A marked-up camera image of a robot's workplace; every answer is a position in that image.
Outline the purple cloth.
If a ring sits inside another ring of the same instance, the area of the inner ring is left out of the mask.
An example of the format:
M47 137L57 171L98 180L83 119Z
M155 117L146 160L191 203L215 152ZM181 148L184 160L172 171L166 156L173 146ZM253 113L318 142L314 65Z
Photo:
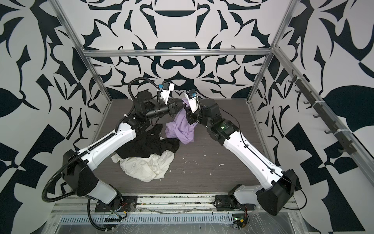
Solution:
M189 124L186 113L186 110L182 108L174 121L166 123L166 138L177 138L183 144L194 142L194 132L198 123Z

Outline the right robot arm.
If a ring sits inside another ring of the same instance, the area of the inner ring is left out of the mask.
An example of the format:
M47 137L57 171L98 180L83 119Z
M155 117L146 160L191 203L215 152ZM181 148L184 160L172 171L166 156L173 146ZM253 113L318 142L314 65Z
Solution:
M233 196L241 205L260 205L268 214L276 216L293 197L298 177L294 170L283 170L268 160L243 135L239 124L222 117L222 109L210 98L188 99L187 120L205 126L210 137L232 152L256 177L260 185L244 185L234 190Z

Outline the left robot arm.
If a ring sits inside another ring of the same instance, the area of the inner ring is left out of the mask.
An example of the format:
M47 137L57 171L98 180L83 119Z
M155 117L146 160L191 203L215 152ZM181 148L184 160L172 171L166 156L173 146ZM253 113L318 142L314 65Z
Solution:
M123 117L116 128L94 144L78 152L65 153L61 177L79 197L97 199L118 210L122 196L113 186L99 180L93 173L108 156L117 154L121 159L148 158L165 151L176 152L179 140L161 139L162 125L151 127L151 120L165 115L174 117L186 106L179 98L168 101L155 100L148 91L142 91L133 101L130 113Z

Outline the black cloth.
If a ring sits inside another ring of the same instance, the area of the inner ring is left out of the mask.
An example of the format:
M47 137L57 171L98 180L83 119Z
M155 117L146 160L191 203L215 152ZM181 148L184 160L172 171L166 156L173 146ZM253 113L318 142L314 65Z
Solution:
M123 160L127 158L148 158L154 154L161 156L165 151L176 153L180 147L180 140L177 138L161 139L159 134L162 129L163 125L155 125L149 131L119 147L115 153Z

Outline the white cloth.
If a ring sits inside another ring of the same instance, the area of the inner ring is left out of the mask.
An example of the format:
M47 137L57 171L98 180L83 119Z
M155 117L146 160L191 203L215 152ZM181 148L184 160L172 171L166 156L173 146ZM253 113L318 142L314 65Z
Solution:
M122 159L118 154L114 154L111 160L118 163L126 175L143 182L150 182L164 178L174 157L175 153L166 150L162 155L152 154L148 158Z

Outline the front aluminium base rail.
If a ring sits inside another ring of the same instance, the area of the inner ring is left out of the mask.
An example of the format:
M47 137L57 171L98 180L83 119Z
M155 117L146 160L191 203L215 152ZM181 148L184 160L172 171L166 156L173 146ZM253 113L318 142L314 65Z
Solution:
M44 234L96 234L112 213L97 213L98 202L70 197L57 202ZM219 211L214 194L139 194L120 222L108 223L110 234L306 234L308 229L294 200L278 215L261 207L247 212Z

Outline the wall hook rail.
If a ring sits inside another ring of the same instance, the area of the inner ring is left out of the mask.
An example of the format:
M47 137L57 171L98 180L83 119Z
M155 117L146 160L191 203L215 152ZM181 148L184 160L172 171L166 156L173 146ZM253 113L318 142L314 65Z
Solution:
M305 101L304 104L311 106L316 111L313 117L317 119L320 118L327 126L328 129L324 132L334 135L341 144L342 149L338 151L350 155L356 153L357 149L353 144L352 138L348 136L349 130L340 123L338 117L327 103L322 100L308 80L305 77L298 77L294 71L292 71L292 79L289 82L294 83L298 87L298 90L296 90L297 93L302 93L305 96L307 101Z

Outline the aluminium cage frame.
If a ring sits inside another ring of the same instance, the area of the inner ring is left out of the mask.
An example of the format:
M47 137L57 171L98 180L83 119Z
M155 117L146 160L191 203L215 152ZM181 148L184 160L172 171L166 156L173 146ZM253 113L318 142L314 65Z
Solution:
M273 57L276 57L281 65L286 69L287 73L292 77L292 71L298 77L304 77L299 69L292 64L290 59L286 56L283 50L278 46L281 34L285 31L286 26L291 21L291 16L296 9L299 1L291 1L286 9L286 13L280 28L276 33L276 38L269 49L266 48L254 48L254 49L151 49L151 50L86 50L80 43L77 33L74 31L72 24L70 23L66 13L63 10L62 5L59 1L50 1L52 9L56 13L59 22L62 24L64 29L67 31L73 45L78 51L78 54L83 59L85 66L93 76L95 82L98 84L100 91L104 93L105 98L111 102L112 98L109 95L102 79L99 77L93 64L90 61L91 57L120 57L120 56L220 56L220 55L261 55L266 56L266 60L262 65L262 68L258 74L259 77L263 77L265 69L268 68ZM357 152L350 155L353 161L361 169L362 173L367 177L368 181L374 182L374 159L370 155L369 151L365 149L364 145L359 142L352 131L349 130L348 136L352 138L353 144L357 149Z

